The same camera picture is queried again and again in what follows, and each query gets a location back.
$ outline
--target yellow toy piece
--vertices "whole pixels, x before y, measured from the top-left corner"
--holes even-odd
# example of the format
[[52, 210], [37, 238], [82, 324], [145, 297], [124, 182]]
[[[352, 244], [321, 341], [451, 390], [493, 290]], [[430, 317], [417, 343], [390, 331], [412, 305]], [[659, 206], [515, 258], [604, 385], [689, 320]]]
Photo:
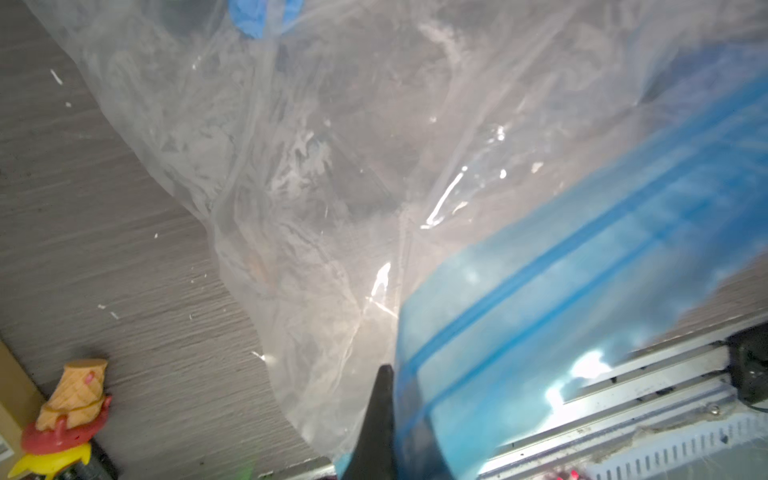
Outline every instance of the yellow toy piece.
[[48, 455], [24, 455], [16, 465], [13, 465], [8, 473], [8, 478], [15, 477], [20, 473], [29, 470], [38, 475], [45, 475], [45, 480], [53, 478], [69, 465], [77, 462], [88, 464], [91, 461], [91, 444], [84, 443], [63, 452], [51, 453]]

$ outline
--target black pointed object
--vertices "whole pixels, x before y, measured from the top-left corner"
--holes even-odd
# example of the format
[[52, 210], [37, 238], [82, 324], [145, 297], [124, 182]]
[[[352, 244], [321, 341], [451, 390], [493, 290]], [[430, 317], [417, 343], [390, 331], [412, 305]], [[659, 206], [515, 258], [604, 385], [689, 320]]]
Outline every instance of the black pointed object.
[[342, 480], [395, 480], [395, 454], [392, 448], [395, 414], [392, 410], [391, 365], [382, 365], [373, 383], [360, 437]]

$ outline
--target black cable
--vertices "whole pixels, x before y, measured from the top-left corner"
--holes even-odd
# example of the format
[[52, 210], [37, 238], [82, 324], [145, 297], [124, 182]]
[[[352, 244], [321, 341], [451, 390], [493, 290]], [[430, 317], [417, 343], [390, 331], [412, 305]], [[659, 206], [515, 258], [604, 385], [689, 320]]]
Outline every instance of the black cable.
[[746, 406], [748, 409], [756, 410], [756, 411], [758, 411], [758, 412], [762, 412], [762, 413], [768, 413], [768, 409], [761, 409], [760, 407], [756, 407], [756, 406], [754, 406], [754, 405], [750, 405], [749, 403], [747, 403], [747, 402], [743, 401], [742, 399], [739, 399], [739, 400], [741, 400], [741, 402], [742, 402], [742, 403], [743, 403], [743, 404], [744, 404], [744, 405], [745, 405], [745, 406]]

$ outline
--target wood grain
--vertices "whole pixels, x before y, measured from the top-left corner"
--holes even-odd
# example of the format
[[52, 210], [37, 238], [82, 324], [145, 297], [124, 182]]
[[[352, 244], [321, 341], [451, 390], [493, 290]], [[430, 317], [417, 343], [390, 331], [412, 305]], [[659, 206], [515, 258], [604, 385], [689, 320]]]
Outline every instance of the wood grain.
[[313, 457], [250, 353], [256, 331], [203, 226], [21, 2], [0, 5], [0, 35], [2, 340], [47, 395], [68, 360], [109, 358], [98, 441], [127, 480], [239, 478]]

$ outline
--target ice cream cone toy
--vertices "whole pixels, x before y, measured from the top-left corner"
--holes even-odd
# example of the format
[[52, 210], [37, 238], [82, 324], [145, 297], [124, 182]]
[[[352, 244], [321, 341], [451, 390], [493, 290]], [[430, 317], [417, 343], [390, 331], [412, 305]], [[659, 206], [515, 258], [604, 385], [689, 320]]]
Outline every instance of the ice cream cone toy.
[[10, 475], [29, 470], [47, 480], [75, 464], [91, 460], [89, 441], [104, 427], [112, 397], [104, 395], [107, 361], [70, 362], [51, 398], [40, 408], [36, 422], [22, 433], [26, 453]]

